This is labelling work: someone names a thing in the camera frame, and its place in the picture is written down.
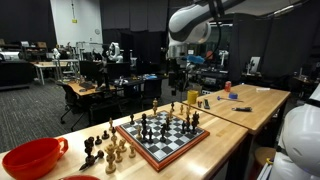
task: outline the gray carpet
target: gray carpet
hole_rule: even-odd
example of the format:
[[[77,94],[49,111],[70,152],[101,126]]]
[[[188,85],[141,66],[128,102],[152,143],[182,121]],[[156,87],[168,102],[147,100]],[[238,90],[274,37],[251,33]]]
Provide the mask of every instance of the gray carpet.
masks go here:
[[[171,95],[172,88],[168,87],[167,80],[163,80],[162,85],[163,104],[180,101],[180,93],[177,92],[177,96]],[[0,152],[34,139],[56,137],[71,132],[71,126],[80,114],[69,113],[65,116],[66,124],[60,124],[60,117],[65,112],[64,96],[64,90],[50,81],[46,82],[45,86],[34,83],[29,89],[1,91]],[[186,99],[186,92],[183,92],[182,98]],[[125,112],[140,112],[141,106],[137,105],[137,102],[126,104]],[[87,119],[83,117],[74,129],[86,128]]]

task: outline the cup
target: cup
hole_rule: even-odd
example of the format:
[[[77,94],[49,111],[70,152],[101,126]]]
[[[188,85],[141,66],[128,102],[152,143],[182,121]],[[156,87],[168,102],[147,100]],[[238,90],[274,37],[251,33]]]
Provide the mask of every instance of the cup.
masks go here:
[[[63,137],[41,138],[11,150],[4,156],[2,166],[15,179],[38,179],[47,174],[67,150],[68,141]]]
[[[189,90],[188,91],[188,104],[195,104],[197,102],[197,97],[198,97],[198,91],[195,90]]]

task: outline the box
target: box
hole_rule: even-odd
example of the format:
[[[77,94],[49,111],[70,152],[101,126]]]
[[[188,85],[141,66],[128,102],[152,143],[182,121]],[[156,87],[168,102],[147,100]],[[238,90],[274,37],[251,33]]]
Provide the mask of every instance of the box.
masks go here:
[[[5,45],[4,39],[0,39],[0,45]]]
[[[37,42],[37,46],[40,48],[47,48],[47,44],[45,42]]]

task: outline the red object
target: red object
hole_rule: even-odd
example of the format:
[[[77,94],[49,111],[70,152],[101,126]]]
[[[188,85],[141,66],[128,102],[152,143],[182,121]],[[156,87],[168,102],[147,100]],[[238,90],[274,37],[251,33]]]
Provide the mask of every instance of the red object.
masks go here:
[[[75,175],[75,176],[64,177],[64,178],[61,178],[60,180],[100,180],[100,179],[94,176],[89,176],[89,175]]]
[[[231,91],[231,81],[227,81],[225,86],[224,86],[224,90],[226,92],[230,92]]]
[[[3,158],[2,166],[15,179],[38,179],[47,174],[67,150],[65,138],[41,138],[11,150]]]

